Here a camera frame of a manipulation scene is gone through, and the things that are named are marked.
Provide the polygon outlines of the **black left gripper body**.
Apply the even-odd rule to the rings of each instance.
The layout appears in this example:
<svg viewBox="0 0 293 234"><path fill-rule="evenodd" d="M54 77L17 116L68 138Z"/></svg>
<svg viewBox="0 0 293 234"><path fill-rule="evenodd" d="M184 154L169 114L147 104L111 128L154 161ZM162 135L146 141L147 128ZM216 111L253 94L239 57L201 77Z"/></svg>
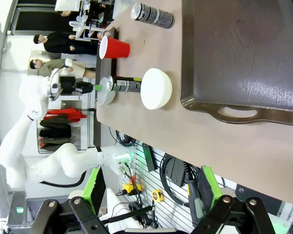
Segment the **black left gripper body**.
<svg viewBox="0 0 293 234"><path fill-rule="evenodd" d="M60 77L61 88L63 89L62 94L72 94L75 90L75 77Z"/></svg>

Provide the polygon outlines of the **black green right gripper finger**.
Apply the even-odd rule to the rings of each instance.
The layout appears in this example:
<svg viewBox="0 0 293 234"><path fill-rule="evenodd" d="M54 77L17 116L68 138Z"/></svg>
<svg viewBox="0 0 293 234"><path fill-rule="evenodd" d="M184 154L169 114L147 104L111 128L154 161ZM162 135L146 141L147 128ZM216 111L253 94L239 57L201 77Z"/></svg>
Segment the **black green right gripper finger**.
<svg viewBox="0 0 293 234"><path fill-rule="evenodd" d="M198 189L206 214L193 234L218 234L222 226L232 226L239 234L275 233L263 201L258 197L241 201L222 194L211 167L201 167Z"/></svg>
<svg viewBox="0 0 293 234"><path fill-rule="evenodd" d="M97 216L106 190L102 169L94 169L81 195L60 203L45 200L32 224L33 234L99 234L105 226Z"/></svg>

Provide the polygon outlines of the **right gripper finger with green tip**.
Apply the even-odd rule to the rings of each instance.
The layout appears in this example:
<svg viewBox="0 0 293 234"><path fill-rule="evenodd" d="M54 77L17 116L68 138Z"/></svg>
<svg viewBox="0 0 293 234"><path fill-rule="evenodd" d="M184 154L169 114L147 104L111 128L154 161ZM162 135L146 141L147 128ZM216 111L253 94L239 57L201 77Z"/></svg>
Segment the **right gripper finger with green tip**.
<svg viewBox="0 0 293 234"><path fill-rule="evenodd" d="M80 81L76 83L75 91L81 94L91 93L92 91L101 91L102 85L95 85L89 82Z"/></svg>

